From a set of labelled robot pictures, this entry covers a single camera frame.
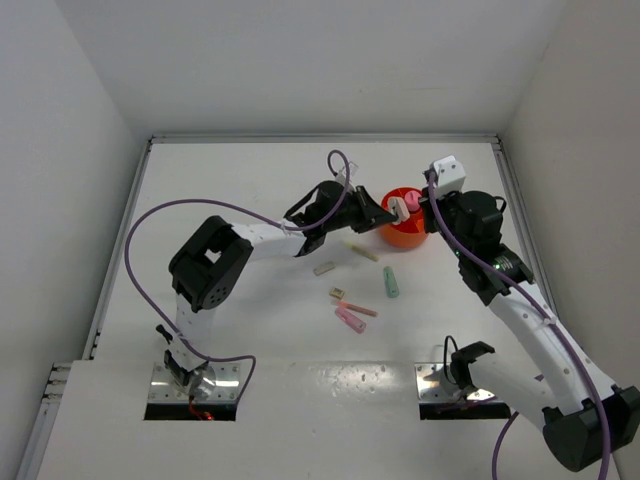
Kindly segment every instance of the wall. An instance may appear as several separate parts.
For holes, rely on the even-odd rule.
[[[502,130],[563,0],[57,0],[145,135]]]
[[[505,136],[559,313],[640,386],[640,4],[570,2]],[[640,476],[640,441],[616,456]]]
[[[51,364],[78,358],[142,142],[53,0],[0,15],[0,479]]]

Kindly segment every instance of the green marker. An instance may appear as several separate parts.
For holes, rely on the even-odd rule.
[[[384,286],[387,288],[387,296],[389,298],[396,298],[400,295],[400,290],[398,289],[398,282],[396,282],[393,270],[391,267],[384,267],[382,273],[384,275]]]

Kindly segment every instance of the pink object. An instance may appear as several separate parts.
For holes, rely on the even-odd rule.
[[[420,200],[421,195],[415,190],[411,190],[404,194],[404,203],[407,204],[407,208],[410,212],[415,213],[420,210]]]
[[[364,320],[360,320],[353,313],[347,311],[346,308],[336,308],[336,316],[355,330],[356,333],[362,333],[364,332],[364,329],[367,328],[367,324]]]

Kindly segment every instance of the white table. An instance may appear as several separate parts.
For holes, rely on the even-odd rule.
[[[466,189],[504,195],[492,146],[482,141],[155,144],[133,218],[162,202],[200,197],[278,219],[328,178],[325,159],[332,148],[360,166],[355,183],[377,200],[395,187],[422,188],[429,163],[452,154],[465,166]],[[519,252],[509,211],[504,241]],[[151,217],[134,239],[133,268],[170,316],[175,300],[168,262],[216,214],[253,223],[233,211],[178,206]],[[345,238],[379,253],[380,262],[348,250]],[[328,260],[336,270],[314,276],[313,267]],[[504,421],[420,421],[413,364],[439,361],[443,338],[452,334],[461,346],[483,340],[537,372],[507,328],[464,286],[456,263],[437,236],[399,252],[375,232],[341,231],[307,257],[248,265],[216,314],[208,349],[216,356],[258,357],[236,422],[143,421],[163,342],[154,331],[159,318],[121,265],[95,359],[73,365],[38,478],[490,479]],[[398,279],[397,299],[385,295],[385,265]],[[364,334],[334,316],[331,286],[380,312]],[[499,473],[501,480],[595,479],[597,468],[565,471],[542,435],[519,419],[503,445]],[[618,479],[613,463],[609,478]]]

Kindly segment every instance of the purple cable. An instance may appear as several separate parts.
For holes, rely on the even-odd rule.
[[[138,218],[138,220],[135,221],[135,223],[131,227],[131,230],[129,230],[129,234],[127,235],[127,239],[124,244],[124,265],[125,265],[125,268],[127,269],[127,274],[129,275],[129,279],[131,280],[131,283],[133,283],[133,286],[136,288],[136,290],[138,290],[138,293],[142,296],[142,298],[144,298],[147,301],[147,303],[151,306],[151,308],[153,308],[156,311],[156,313],[160,315],[160,317],[165,321],[165,323],[169,326],[169,328],[171,328],[171,330],[173,330],[174,333],[178,335],[178,338],[184,344],[187,350],[193,353],[196,357],[201,358],[202,360],[205,360],[207,362],[213,362],[213,363],[238,362],[241,360],[251,360],[251,369],[249,370],[249,374],[247,375],[247,380],[244,382],[244,385],[240,389],[240,393],[238,394],[238,397],[236,399],[236,405],[239,404],[240,399],[244,395],[244,392],[247,389],[247,386],[249,385],[249,381],[251,380],[251,377],[253,377],[253,372],[256,368],[256,362],[257,362],[255,355],[239,355],[237,357],[216,358],[216,357],[210,357],[196,350],[193,347],[193,345],[191,345],[191,343],[182,336],[182,333],[180,332],[180,329],[178,328],[178,326],[171,321],[168,315],[162,311],[162,309],[149,296],[149,294],[145,291],[145,289],[142,288],[142,285],[140,285],[140,282],[138,282],[138,279],[136,278],[135,274],[133,273],[133,269],[131,268],[131,258],[130,258],[131,240],[133,239],[133,235],[136,233],[136,230],[138,230],[138,227],[142,224],[142,222],[144,222],[147,218],[149,218],[154,213],[160,210],[164,210],[165,208],[173,207],[175,205],[184,205],[184,204],[191,204],[191,203],[217,205],[220,207],[230,208],[232,210],[236,210],[238,212],[257,218],[258,220],[268,223],[269,225],[273,225],[276,228],[284,228],[285,230],[289,230],[289,231],[303,232],[305,230],[311,230],[312,228],[316,228],[322,225],[324,222],[326,222],[329,218],[331,218],[331,216],[338,210],[338,208],[340,208],[340,205],[342,205],[342,202],[344,201],[344,198],[346,197],[347,191],[349,188],[349,180],[351,176],[351,171],[349,169],[349,161],[347,160],[346,155],[342,153],[340,150],[332,150],[331,152],[329,152],[329,155],[327,157],[327,162],[329,163],[330,167],[331,167],[331,157],[334,154],[339,155],[344,162],[345,186],[344,186],[344,189],[342,190],[342,193],[340,194],[340,197],[338,198],[338,201],[333,206],[333,208],[324,217],[322,217],[320,220],[318,220],[317,222],[311,225],[306,225],[304,227],[290,227],[286,225],[283,226],[276,221],[273,221],[267,217],[260,215],[259,213],[252,212],[250,210],[247,210],[246,208],[242,208],[237,205],[233,205],[231,203],[220,202],[218,200],[209,200],[205,198],[187,198],[184,200],[173,200],[171,202],[162,203],[158,206],[153,207],[151,210],[144,213],[140,218]]]
[[[449,227],[447,227],[447,224],[442,218],[442,214],[440,213],[440,210],[438,209],[438,204],[436,202],[436,196],[435,196],[435,181],[436,181],[436,174],[435,172],[431,172],[429,174],[429,181],[427,186],[428,192],[429,192],[429,203],[431,204],[431,209],[433,210],[433,214],[436,217],[436,221],[438,222],[438,225],[440,226],[440,230],[442,231],[442,234],[445,236],[445,238],[473,263],[480,266],[484,270],[488,270],[496,274],[500,278],[500,280],[502,280],[504,283],[506,283],[510,287],[515,288],[524,298],[526,298],[529,301],[531,306],[538,311],[538,313],[542,316],[542,318],[550,318],[549,314],[545,311],[545,309],[542,308],[542,306],[538,302],[536,302],[536,300],[531,295],[529,295],[529,293],[527,293],[520,285],[518,285],[516,282],[511,280],[501,271],[496,270],[488,263],[483,262],[480,258],[474,255],[471,251],[469,251],[464,245],[462,245],[462,243],[458,241],[458,239],[453,235],[453,233],[451,233],[451,231],[449,230]],[[606,480],[607,474],[609,472],[609,461],[611,457],[611,434],[609,432],[609,421],[607,419],[607,414],[604,410],[604,405],[602,405],[602,400],[600,399],[600,395],[598,394],[598,390],[596,389],[596,386],[594,385],[593,380],[589,376],[589,372],[587,371],[585,366],[582,364],[582,361],[580,360],[580,357],[578,356],[577,352],[571,346],[569,339],[564,335],[564,333],[562,333],[562,330],[560,330],[560,328],[558,328],[557,325],[550,324],[549,328],[555,334],[558,340],[560,340],[560,343],[569,354],[569,357],[571,357],[571,360],[575,364],[576,370],[580,374],[580,377],[582,378],[582,381],[587,387],[589,394],[593,398],[593,402],[596,406],[596,411],[598,412],[600,425],[602,427],[602,463],[600,464],[600,472],[598,474],[598,480]],[[503,427],[502,432],[500,432],[500,436],[498,437],[498,442],[496,442],[496,446],[493,451],[493,461],[492,461],[493,480],[498,480],[496,471],[497,471],[498,452],[500,451],[502,438],[504,438],[504,435],[507,433],[507,430],[509,429],[513,421],[516,419],[517,415],[518,415],[518,412],[515,412],[511,416],[511,418],[509,418],[509,421],[507,421],[507,423]]]

